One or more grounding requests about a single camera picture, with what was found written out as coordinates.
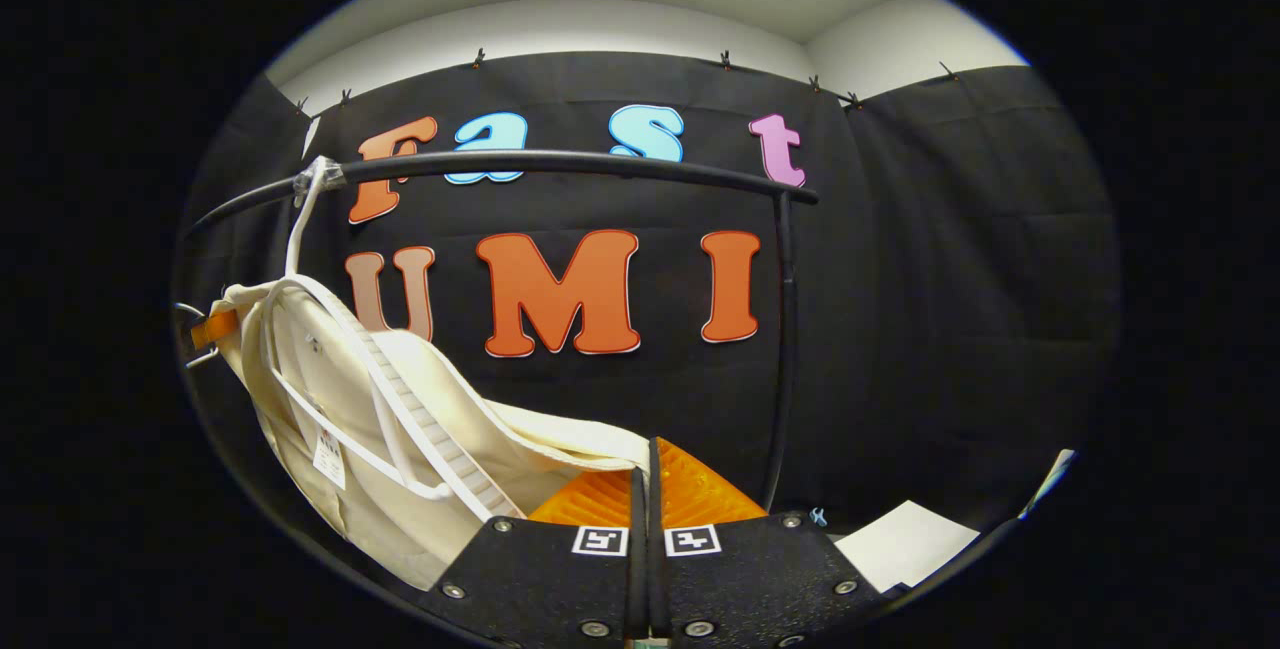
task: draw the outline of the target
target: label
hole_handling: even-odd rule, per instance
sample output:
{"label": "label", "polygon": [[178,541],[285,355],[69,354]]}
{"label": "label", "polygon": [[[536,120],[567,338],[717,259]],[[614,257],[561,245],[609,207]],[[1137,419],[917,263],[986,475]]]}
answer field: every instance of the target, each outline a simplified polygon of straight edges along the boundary
{"label": "label", "polygon": [[598,557],[626,557],[627,530],[613,526],[580,526],[573,541],[575,554]]}
{"label": "label", "polygon": [[714,525],[686,526],[666,531],[667,556],[689,557],[691,554],[719,553],[719,536]]}
{"label": "label", "polygon": [[338,489],[347,490],[347,467],[342,463],[342,449],[338,440],[324,428],[319,428],[316,435],[316,458],[311,463],[316,470],[329,476],[329,481],[338,485]]}

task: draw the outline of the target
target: pink letter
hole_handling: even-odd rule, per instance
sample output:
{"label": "pink letter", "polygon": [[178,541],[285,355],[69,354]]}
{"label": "pink letter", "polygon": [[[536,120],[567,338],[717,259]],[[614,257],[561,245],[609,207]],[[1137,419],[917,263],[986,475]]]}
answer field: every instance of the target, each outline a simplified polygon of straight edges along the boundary
{"label": "pink letter", "polygon": [[804,170],[791,166],[791,148],[800,146],[800,134],[787,129],[781,113],[772,113],[755,119],[746,128],[760,138],[760,154],[764,160],[764,173],[772,180],[792,187],[804,186]]}

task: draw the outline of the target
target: bolt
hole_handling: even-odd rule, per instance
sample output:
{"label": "bolt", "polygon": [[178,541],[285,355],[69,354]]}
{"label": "bolt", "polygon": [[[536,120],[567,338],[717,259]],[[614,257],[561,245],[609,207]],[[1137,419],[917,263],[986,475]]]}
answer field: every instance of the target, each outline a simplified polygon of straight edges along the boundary
{"label": "bolt", "polygon": [[707,636],[708,634],[716,631],[716,625],[712,622],[690,622],[685,626],[685,634],[689,636]]}
{"label": "bolt", "polygon": [[608,636],[609,626],[600,622],[584,622],[582,634],[588,636]]}

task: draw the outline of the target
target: black rod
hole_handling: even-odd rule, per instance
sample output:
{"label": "black rod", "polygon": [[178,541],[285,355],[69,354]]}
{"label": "black rod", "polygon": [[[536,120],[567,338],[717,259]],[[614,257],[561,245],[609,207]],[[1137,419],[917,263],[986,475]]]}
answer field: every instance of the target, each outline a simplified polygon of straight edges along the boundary
{"label": "black rod", "polygon": [[667,591],[667,539],[662,525],[662,452],[658,438],[649,439],[649,629],[653,636],[671,636],[671,604]]}
{"label": "black rod", "polygon": [[[804,189],[782,184],[780,180],[764,179],[763,175],[740,174],[718,166],[704,166],[698,163],[672,163],[650,160],[649,157],[628,157],[620,154],[558,152],[547,148],[516,148],[502,152],[428,152],[406,154],[381,160],[343,163],[342,174],[347,184],[364,184],[366,180],[398,179],[403,175],[443,175],[462,174],[462,172],[549,172],[550,174],[603,174],[635,175],[641,179],[680,180],[685,184],[723,187],[741,189],[755,195],[791,195],[799,202],[818,204],[814,189]],[[269,204],[279,198],[293,197],[293,178],[274,180],[270,184],[251,189],[239,197],[221,204],[201,216],[191,225],[186,236],[196,234],[215,221],[248,207]]]}
{"label": "black rod", "polygon": [[644,471],[631,470],[631,531],[627,534],[627,600],[623,637],[649,636],[649,562],[645,548],[649,516],[645,508]]}
{"label": "black rod", "polygon": [[773,221],[778,233],[778,262],[782,271],[781,311],[778,312],[778,384],[773,406],[773,431],[769,437],[769,463],[764,475],[764,489],[760,492],[760,508],[768,512],[773,507],[773,494],[778,490],[778,476],[782,474],[782,456],[787,443],[787,421],[791,419],[791,402],[795,397],[796,357],[799,335],[796,315],[799,298],[796,294],[794,236],[791,233],[791,195],[777,195],[773,202]]}

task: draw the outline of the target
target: metal hook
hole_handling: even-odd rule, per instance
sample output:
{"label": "metal hook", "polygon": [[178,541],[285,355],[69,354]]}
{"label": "metal hook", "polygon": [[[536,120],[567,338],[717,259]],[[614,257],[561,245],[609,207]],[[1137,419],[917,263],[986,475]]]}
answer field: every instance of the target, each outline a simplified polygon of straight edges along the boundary
{"label": "metal hook", "polygon": [[[193,314],[193,315],[196,315],[196,317],[205,317],[205,312],[202,312],[202,311],[197,310],[196,307],[191,306],[191,303],[175,302],[173,306],[174,306],[174,308],[182,310],[182,311],[188,312],[188,314]],[[216,356],[218,356],[218,344],[214,344],[214,348],[211,348],[209,353],[206,353],[202,357],[192,358],[192,361],[187,362],[187,367],[198,366],[198,365],[201,365],[204,362],[207,362],[210,358],[214,358]]]}

